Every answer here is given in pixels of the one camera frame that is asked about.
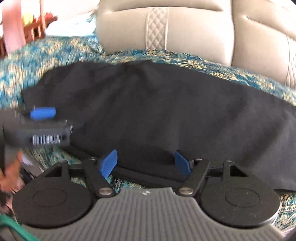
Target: green strap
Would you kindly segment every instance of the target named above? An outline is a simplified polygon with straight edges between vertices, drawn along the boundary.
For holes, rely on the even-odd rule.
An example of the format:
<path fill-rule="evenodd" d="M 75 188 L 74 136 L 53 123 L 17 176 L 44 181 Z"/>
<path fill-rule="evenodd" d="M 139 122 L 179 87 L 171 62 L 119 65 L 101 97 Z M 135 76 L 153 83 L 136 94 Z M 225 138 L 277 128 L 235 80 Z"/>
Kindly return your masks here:
<path fill-rule="evenodd" d="M 6 215 L 0 216 L 0 226 L 7 226 L 15 230 L 25 241 L 39 241 L 27 230 L 25 230 L 21 225 L 17 224 L 15 221 L 7 217 Z"/>

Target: gray ribbed plate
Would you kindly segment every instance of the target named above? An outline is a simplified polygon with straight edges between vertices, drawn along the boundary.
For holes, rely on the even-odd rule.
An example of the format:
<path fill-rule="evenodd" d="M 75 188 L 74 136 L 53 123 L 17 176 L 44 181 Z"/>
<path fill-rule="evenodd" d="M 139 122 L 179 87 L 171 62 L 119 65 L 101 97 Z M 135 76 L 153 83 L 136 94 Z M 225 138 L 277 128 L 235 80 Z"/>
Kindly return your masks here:
<path fill-rule="evenodd" d="M 279 241 L 272 225 L 235 229 L 210 219 L 195 199 L 171 188 L 122 189 L 81 220 L 57 229 L 23 226 L 40 241 Z"/>

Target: black fabric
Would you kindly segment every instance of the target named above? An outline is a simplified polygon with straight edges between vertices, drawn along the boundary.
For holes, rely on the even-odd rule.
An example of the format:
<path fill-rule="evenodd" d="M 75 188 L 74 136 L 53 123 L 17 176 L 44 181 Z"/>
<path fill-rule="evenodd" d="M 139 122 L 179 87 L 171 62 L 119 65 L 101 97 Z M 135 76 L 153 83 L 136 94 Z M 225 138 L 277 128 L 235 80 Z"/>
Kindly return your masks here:
<path fill-rule="evenodd" d="M 116 149 L 113 174 L 128 180 L 184 181 L 180 149 L 296 190 L 295 107 L 255 88 L 169 64 L 84 62 L 48 71 L 23 98 L 76 122 L 70 152 L 79 158 Z"/>

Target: metal screw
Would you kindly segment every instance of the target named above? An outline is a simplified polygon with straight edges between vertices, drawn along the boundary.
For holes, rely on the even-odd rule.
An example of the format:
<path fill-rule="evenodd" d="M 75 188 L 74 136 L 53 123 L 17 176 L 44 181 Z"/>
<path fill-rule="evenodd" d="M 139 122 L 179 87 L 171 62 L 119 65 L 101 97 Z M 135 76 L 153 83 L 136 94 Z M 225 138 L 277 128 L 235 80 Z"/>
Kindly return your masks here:
<path fill-rule="evenodd" d="M 98 190 L 98 193 L 103 196 L 109 196 L 113 193 L 113 189 L 112 188 L 100 188 Z"/>
<path fill-rule="evenodd" d="M 192 188 L 180 188 L 179 189 L 179 193 L 181 193 L 182 195 L 191 195 L 193 193 L 193 189 Z"/>

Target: teal floral rug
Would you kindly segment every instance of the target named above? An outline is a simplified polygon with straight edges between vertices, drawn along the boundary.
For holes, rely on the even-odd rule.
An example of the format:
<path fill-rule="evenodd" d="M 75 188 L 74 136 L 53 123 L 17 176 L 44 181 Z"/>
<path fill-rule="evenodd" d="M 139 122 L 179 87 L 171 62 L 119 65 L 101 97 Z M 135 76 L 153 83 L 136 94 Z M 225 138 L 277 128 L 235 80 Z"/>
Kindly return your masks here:
<path fill-rule="evenodd" d="M 194 69 L 233 82 L 249 85 L 270 93 L 296 106 L 296 92 L 262 75 L 239 68 L 227 67 L 184 53 L 162 50 L 120 51 L 107 55 L 93 39 L 51 37 L 26 45 L 0 61 L 0 108 L 18 107 L 22 104 L 21 90 L 34 86 L 49 69 L 79 61 L 117 64 L 128 61 L 151 60 Z M 30 150 L 45 168 L 59 160 L 78 163 L 58 148 Z M 121 188 L 143 188 L 136 183 L 108 177 L 116 191 Z M 296 226 L 296 194 L 280 196 L 281 208 L 275 225 L 280 229 Z"/>

